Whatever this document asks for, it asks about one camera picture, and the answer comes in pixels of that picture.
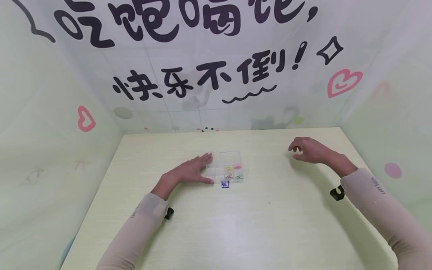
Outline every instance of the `pink circle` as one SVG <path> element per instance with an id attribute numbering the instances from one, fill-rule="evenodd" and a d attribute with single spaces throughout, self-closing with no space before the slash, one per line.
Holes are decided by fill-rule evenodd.
<path id="1" fill-rule="evenodd" d="M 400 169 L 398 164 L 393 162 L 389 162 L 384 165 L 384 172 L 394 179 L 399 179 L 402 177 L 402 170 Z"/>

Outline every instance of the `green circle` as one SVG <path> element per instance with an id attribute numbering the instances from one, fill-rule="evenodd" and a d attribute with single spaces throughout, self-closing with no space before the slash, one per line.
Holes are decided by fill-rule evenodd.
<path id="1" fill-rule="evenodd" d="M 131 119 L 133 116 L 132 112 L 125 107 L 116 107 L 114 109 L 114 114 L 121 119 Z"/>
<path id="2" fill-rule="evenodd" d="M 299 125 L 301 123 L 303 123 L 305 119 L 303 117 L 297 117 L 296 119 L 294 119 L 294 124 L 295 125 Z"/>

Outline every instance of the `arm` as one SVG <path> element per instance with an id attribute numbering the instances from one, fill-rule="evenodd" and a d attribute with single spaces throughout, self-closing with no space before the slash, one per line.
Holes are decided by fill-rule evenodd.
<path id="1" fill-rule="evenodd" d="M 311 138 L 295 138 L 289 150 L 303 151 L 293 157 L 326 164 L 341 177 L 347 197 L 395 252 L 400 270 L 432 269 L 431 235 L 381 187 L 373 174 L 358 169 L 346 156 Z"/>
<path id="2" fill-rule="evenodd" d="M 133 270 L 146 243 L 161 225 L 168 207 L 166 200 L 174 188 L 182 182 L 214 184 L 200 175 L 200 169 L 212 159 L 211 154 L 205 154 L 165 173 L 111 241 L 96 270 Z"/>

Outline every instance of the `tabletop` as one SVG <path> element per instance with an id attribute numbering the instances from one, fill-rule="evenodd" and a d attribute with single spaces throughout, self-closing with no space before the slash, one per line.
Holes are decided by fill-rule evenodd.
<path id="1" fill-rule="evenodd" d="M 397 269 L 385 240 L 324 165 L 293 160 L 288 145 L 312 137 L 367 168 L 338 128 L 124 135 L 62 270 L 93 270 L 160 176 L 206 152 L 239 151 L 244 182 L 177 187 L 175 211 L 136 269 Z"/>

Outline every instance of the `gray circle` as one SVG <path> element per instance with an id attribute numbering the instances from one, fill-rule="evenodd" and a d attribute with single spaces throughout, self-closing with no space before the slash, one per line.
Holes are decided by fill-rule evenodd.
<path id="1" fill-rule="evenodd" d="M 125 107 L 116 107 L 114 109 L 114 113 L 115 115 L 117 115 L 118 118 L 121 119 L 131 119 L 133 116 L 132 112 Z"/>

